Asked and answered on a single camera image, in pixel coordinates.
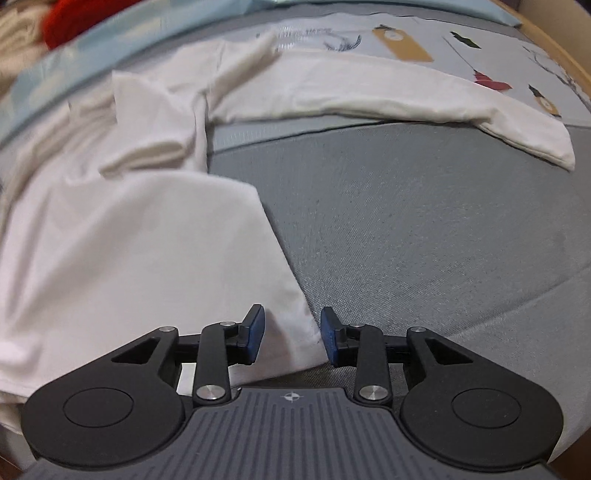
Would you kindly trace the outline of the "beige garment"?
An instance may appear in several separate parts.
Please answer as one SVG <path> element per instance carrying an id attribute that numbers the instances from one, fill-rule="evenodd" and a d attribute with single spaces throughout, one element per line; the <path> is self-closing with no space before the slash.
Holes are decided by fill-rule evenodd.
<path id="1" fill-rule="evenodd" d="M 42 25 L 54 1 L 6 1 L 1 4 L 1 96 L 18 75 L 47 52 Z"/>

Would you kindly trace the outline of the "wooden bed frame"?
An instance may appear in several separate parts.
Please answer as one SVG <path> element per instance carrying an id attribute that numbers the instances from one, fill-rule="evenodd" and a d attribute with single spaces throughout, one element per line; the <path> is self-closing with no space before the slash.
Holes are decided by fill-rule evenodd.
<path id="1" fill-rule="evenodd" d="M 528 39 L 590 95 L 590 11 L 579 1 L 496 1 L 515 15 Z"/>

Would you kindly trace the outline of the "red garment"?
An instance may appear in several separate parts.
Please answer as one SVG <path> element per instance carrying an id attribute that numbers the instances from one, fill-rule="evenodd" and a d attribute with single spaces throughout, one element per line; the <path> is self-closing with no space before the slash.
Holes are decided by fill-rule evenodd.
<path id="1" fill-rule="evenodd" d="M 43 41 L 53 50 L 139 3 L 139 0 L 57 1 L 42 23 Z"/>

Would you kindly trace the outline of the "light blue printed bedsheet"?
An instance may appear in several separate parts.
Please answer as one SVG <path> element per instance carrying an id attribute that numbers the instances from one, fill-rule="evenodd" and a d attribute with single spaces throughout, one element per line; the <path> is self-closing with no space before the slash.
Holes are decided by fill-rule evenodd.
<path id="1" fill-rule="evenodd" d="M 304 47 L 409 61 L 506 94 L 569 126 L 590 99 L 518 20 L 489 1 L 145 1 L 91 28 L 21 73 L 1 103 L 8 141 L 92 78 L 161 43 L 200 35 L 279 33 Z"/>

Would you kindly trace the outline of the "white long-sleeve shirt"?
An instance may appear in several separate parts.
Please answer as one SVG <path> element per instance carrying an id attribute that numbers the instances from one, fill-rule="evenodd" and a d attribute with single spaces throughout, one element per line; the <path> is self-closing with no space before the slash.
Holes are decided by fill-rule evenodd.
<path id="1" fill-rule="evenodd" d="M 1 401 L 163 324 L 270 311 L 248 383 L 325 362 L 320 334 L 249 184 L 208 173 L 211 124 L 345 114 L 466 122 L 567 170 L 564 125 L 416 64 L 276 49 L 273 34 L 179 49 L 114 72 L 21 147 L 1 197 Z"/>

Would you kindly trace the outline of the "grey mattress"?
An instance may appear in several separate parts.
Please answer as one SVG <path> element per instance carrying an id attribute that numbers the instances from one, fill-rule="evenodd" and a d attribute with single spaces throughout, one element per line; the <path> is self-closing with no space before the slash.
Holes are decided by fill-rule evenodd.
<path id="1" fill-rule="evenodd" d="M 311 308 L 417 321 L 540 383 L 566 451 L 590 426 L 590 130 L 574 172 L 462 126 L 221 127 L 214 173 L 259 189 Z"/>

